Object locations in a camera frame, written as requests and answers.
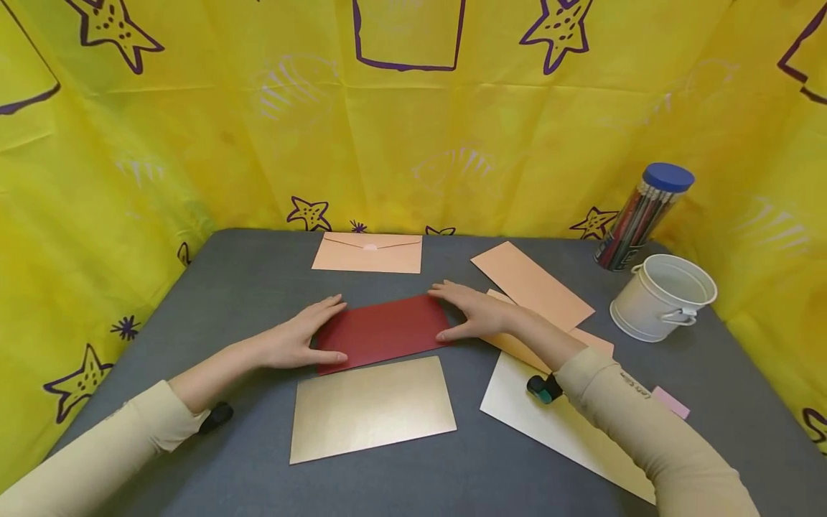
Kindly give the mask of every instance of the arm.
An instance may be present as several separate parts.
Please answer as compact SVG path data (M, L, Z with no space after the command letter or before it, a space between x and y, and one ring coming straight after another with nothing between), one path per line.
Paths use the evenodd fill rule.
M611 358L532 311L463 285L446 281L429 294L455 304L468 317L439 338L509 333L556 371L571 404L646 473L661 516L758 515L738 473Z
M0 516L88 515L153 457L197 433L213 400L247 372L346 361L310 348L318 328L345 308L340 302L338 295L311 305L128 401L0 495Z

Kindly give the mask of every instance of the gray table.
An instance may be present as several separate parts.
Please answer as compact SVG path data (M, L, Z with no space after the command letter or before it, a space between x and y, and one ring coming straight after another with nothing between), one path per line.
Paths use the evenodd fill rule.
M443 278L495 287L469 259L503 241L425 237L422 274L396 275L311 270L321 238L264 230L213 235L55 450L158 380L329 294L342 292L356 308L421 294ZM608 311L629 274L596 266L594 242L511 241L597 309L581 327L613 342L626 370L691 409L690 425L741 472L764 517L827 515L827 462L711 309L665 343L636 342ZM150 464L100 514L657 514L479 411L499 351L474 339L426 355L433 353L442 360L455 433L290 467L296 382L315 373L259 371L227 394L236 411L229 423Z

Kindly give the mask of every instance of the beige sleeve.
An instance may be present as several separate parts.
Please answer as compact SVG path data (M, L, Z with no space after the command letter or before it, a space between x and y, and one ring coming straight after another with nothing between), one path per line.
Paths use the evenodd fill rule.
M0 516L88 515L154 456L198 432L207 415L191 414L161 381L0 495Z
M588 348L563 365L557 383L643 469L661 517L758 515L738 472L609 357Z

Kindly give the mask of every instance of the black object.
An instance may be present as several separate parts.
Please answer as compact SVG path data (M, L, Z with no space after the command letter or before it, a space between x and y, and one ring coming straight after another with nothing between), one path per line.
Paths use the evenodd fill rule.
M557 397L563 394L563 389L553 375L549 375L545 381L541 376L534 376L528 379L528 384L526 384L525 389L544 404L551 404Z
M201 423L198 434L207 434L215 428L221 427L232 418L232 406L226 402L219 402L215 405L209 416Z

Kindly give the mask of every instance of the starfish print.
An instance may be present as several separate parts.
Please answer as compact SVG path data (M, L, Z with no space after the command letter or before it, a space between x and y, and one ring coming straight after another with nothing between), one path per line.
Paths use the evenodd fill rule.
M358 223L355 219L351 219L351 226L353 226L353 229L351 230L353 233L367 232L367 226L362 223Z
M290 221L298 221L299 219L303 219L304 230L306 232L312 232L316 228L321 228L322 230L332 232L330 223L328 223L327 219L324 218L324 213L327 211L327 207L330 206L330 203L327 201L308 203L304 199L297 196L293 196L290 200L293 201L295 210L290 212L290 215L287 216L288 223Z
M586 218L578 224L570 226L569 229L582 230L583 235L580 236L580 239L594 237L595 239L602 241L606 237L606 225L614 221L614 218L616 217L618 217L617 210L601 212L597 209L597 207L591 207L589 213L586 215Z
M520 45L548 43L543 73L549 75L560 66L567 52L582 54L589 51L586 41L586 25L583 21L591 7L592 0L557 0L560 7L552 12L548 8L549 0L540 0L543 14L528 29Z
M129 17L124 0L65 0L80 14L80 44L112 43L135 74L144 73L141 50L161 52L164 46L152 39Z
M181 242L181 246L178 248L178 260L181 261L181 264L184 264L184 267L189 266L193 262L189 259L189 244L186 242Z
M454 227L443 228L442 230L437 230L436 228L432 228L429 226L425 227L425 235L453 235L457 229Z
M112 330L109 332L120 332L121 339L131 341L138 335L136 327L140 324L141 322L135 323L135 314L129 318L124 316L123 319L118 320L117 325L112 325Z
M814 444L820 446L822 443L827 442L827 434L825 434L827 433L827 418L812 408L804 408L801 411L801 417L804 419L804 425L815 431L815 434L818 435L818 438L812 438ZM826 451L822 451L821 454L822 456L827 456Z
M84 364L80 369L68 374L66 377L60 377L57 381L52 381L43 385L43 389L49 393L60 395L60 400L57 403L57 423L62 424L69 412L75 407L78 402L92 396L92 392L97 389L98 384L103 382L103 378L112 368L111 362L101 363L98 359L98 354L92 345L86 344L86 351L84 352Z

